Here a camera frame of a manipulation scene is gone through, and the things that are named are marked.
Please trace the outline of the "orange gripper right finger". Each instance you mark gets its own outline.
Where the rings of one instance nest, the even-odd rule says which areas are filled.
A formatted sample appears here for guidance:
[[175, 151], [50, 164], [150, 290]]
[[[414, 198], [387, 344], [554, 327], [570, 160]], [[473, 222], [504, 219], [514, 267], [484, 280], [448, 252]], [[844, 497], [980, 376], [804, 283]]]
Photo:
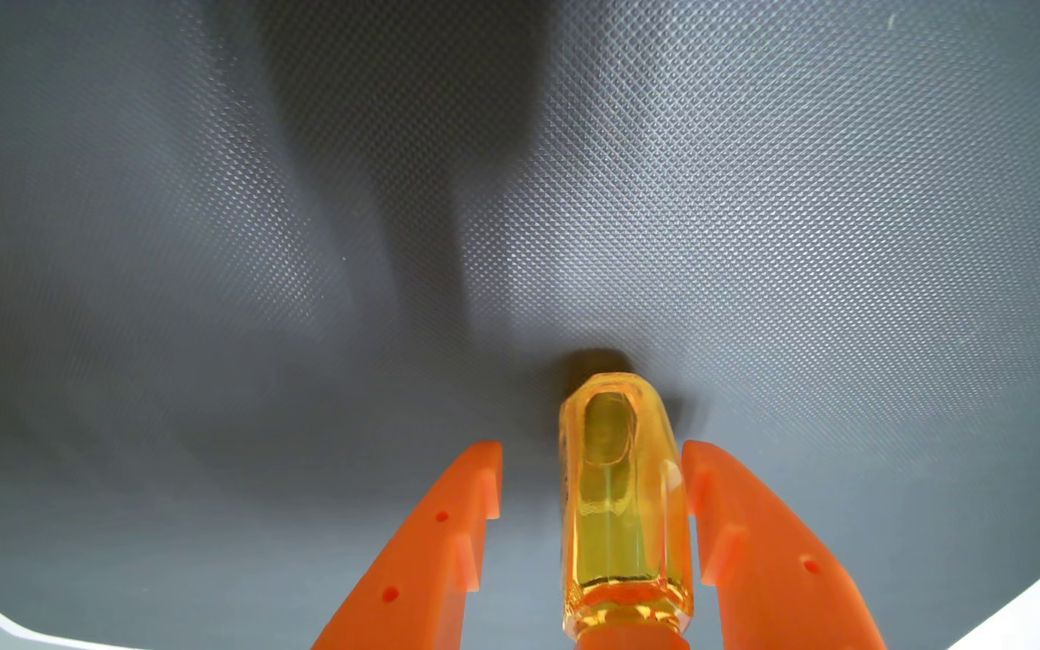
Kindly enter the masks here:
[[694, 439], [682, 467], [725, 649], [887, 647], [844, 566], [764, 480]]

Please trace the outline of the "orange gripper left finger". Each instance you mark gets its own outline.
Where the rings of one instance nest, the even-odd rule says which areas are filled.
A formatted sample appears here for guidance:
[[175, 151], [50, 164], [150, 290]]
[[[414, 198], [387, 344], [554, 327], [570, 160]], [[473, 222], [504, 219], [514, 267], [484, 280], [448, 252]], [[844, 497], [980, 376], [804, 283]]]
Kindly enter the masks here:
[[486, 523], [499, 516], [503, 447], [459, 454], [388, 540], [313, 649], [458, 649], [480, 588]]

